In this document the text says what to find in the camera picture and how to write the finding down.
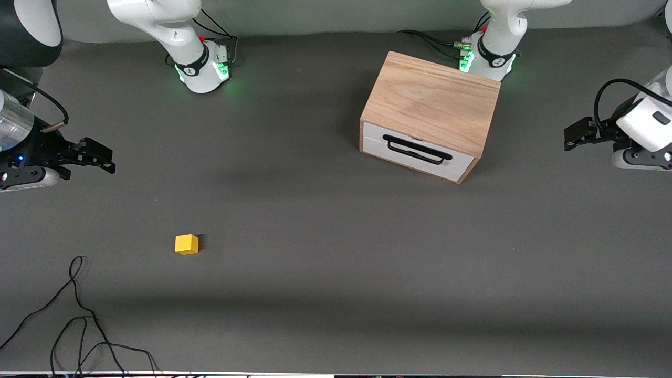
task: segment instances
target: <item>wooden lid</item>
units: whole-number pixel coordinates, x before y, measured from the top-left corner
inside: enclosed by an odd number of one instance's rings
[[[480,158],[500,85],[390,51],[362,120]]]

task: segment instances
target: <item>green led light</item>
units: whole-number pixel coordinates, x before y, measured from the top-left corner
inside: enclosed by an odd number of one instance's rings
[[[509,63],[509,68],[506,69],[506,73],[511,72],[511,69],[513,68],[513,61],[515,60],[515,54],[511,57],[511,62]]]
[[[226,66],[226,63],[212,62],[212,66],[222,81],[228,79],[228,67]]]
[[[175,70],[177,71],[177,74],[179,75],[179,80],[184,83],[184,77],[182,77],[182,72],[180,72],[179,68],[177,68],[177,65],[175,65]]]
[[[474,52],[470,51],[464,58],[462,58],[462,63],[460,63],[460,71],[469,72],[471,68],[471,63],[474,61]]]

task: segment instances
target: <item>gray wall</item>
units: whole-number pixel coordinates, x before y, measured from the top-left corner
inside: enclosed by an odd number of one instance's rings
[[[528,18],[531,28],[621,26],[651,17],[664,4],[665,0],[574,0],[565,7],[528,12]],[[241,36],[467,30],[484,11],[479,0],[203,0],[203,8]],[[58,12],[70,40],[151,40],[116,21],[105,0],[60,0]]]

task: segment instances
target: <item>metal cylinder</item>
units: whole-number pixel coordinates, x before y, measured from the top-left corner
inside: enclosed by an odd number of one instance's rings
[[[0,89],[0,152],[21,143],[33,129],[35,116],[13,96]]]

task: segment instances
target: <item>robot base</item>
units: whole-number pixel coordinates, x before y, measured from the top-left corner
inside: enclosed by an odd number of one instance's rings
[[[462,41],[471,43],[471,46],[477,46],[478,40],[482,35],[483,32],[476,32],[469,37],[463,38]],[[488,60],[479,53],[477,48],[472,48],[472,50],[460,61],[460,70],[462,72],[487,77],[488,79],[502,81],[504,76],[511,72],[514,60],[515,54],[511,57],[511,60],[504,63],[502,67],[493,68],[490,67]]]
[[[196,76],[183,75],[175,66],[179,79],[192,92],[208,93],[217,89],[229,78],[228,50],[213,41],[203,42],[208,47],[208,62]]]

